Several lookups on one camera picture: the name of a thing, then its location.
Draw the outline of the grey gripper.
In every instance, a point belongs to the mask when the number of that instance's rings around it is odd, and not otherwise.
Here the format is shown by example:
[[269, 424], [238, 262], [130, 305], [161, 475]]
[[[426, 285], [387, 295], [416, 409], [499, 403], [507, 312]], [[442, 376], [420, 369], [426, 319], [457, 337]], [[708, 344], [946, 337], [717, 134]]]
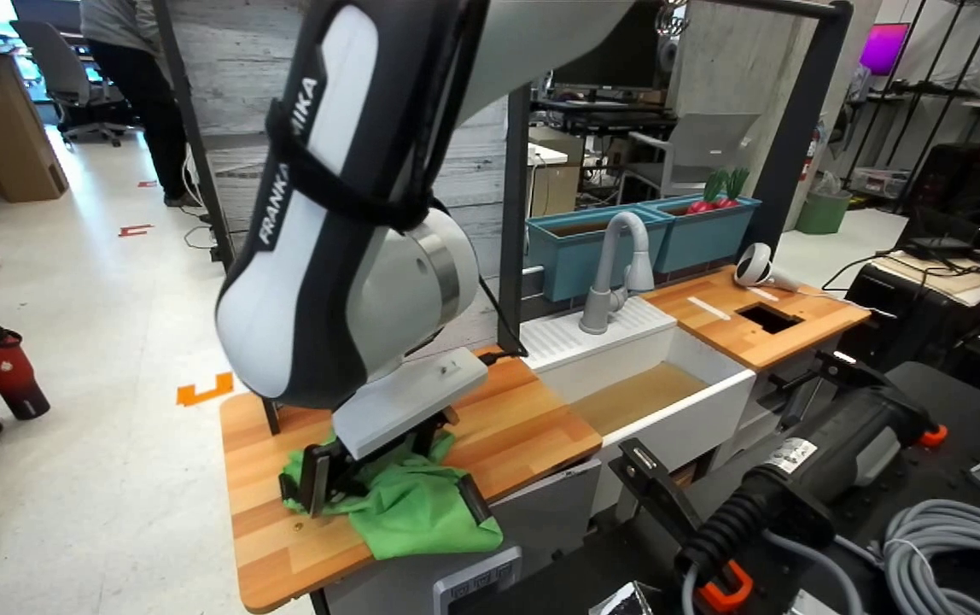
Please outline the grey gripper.
[[[426, 451], [448, 408], [473, 393], [489, 367], [473, 349], [451, 349], [426, 358], [406, 358], [374, 376], [350, 403], [333, 413], [333, 440], [305, 451], [305, 507], [318, 516], [336, 495], [362, 495], [367, 467], [393, 447], [415, 445]], [[457, 477], [457, 493], [476, 523], [489, 519], [473, 475]]]

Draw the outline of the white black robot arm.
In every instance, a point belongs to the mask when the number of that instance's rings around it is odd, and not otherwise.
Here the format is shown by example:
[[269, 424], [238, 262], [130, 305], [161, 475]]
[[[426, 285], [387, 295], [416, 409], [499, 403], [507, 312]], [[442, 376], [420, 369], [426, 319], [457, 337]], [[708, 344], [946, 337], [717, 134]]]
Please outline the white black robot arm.
[[484, 384], [433, 337], [480, 295], [480, 257], [433, 194], [451, 134], [599, 48], [633, 0], [310, 0], [266, 113], [266, 165], [217, 330], [249, 393], [325, 409], [279, 495], [320, 514], [367, 467], [439, 440]]

